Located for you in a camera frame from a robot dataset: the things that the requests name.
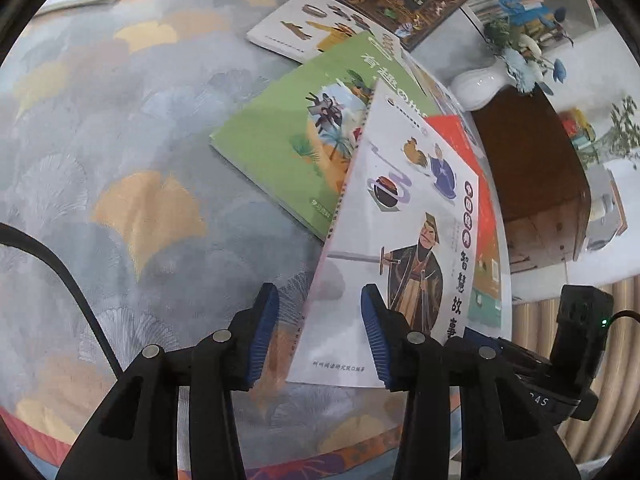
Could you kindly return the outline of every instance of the illustrated rooster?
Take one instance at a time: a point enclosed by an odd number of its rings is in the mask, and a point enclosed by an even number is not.
[[[424,156],[424,153],[416,148],[417,141],[412,137],[410,140],[406,142],[406,144],[402,147],[406,158],[408,158],[412,163],[417,164],[423,168],[427,167],[427,157]]]

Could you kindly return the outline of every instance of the white vase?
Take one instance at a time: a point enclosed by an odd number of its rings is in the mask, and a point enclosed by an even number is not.
[[[507,66],[496,59],[492,66],[469,70],[451,82],[453,95],[467,111],[479,110],[494,98],[505,86],[515,86],[515,79],[507,72]]]

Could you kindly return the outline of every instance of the beige curtain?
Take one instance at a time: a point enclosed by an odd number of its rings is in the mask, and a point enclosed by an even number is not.
[[[640,312],[640,276],[601,287],[613,294],[614,311]],[[525,303],[513,309],[513,341],[548,357],[556,336],[559,300]],[[610,455],[640,409],[640,324],[617,320],[591,386],[600,397],[589,422],[566,420],[558,433],[577,463]]]

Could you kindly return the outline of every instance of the silver bolt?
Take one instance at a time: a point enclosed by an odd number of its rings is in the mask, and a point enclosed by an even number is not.
[[[213,341],[215,341],[216,343],[224,343],[225,341],[229,341],[231,339],[231,332],[229,332],[229,330],[227,330],[226,328],[223,328],[222,330],[216,330],[213,333]]]
[[[478,353],[482,359],[493,359],[495,357],[495,350],[490,346],[481,346],[478,349]]]
[[[147,359],[156,357],[160,353],[160,347],[158,345],[147,345],[142,349],[142,355]]]
[[[414,332],[409,332],[406,335],[406,340],[411,344],[421,345],[427,340],[427,338],[422,332],[414,331]]]

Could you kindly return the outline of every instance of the green book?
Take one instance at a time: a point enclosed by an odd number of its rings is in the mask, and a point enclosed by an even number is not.
[[[402,65],[363,32],[273,82],[211,143],[324,240],[379,77],[420,115],[440,114]]]

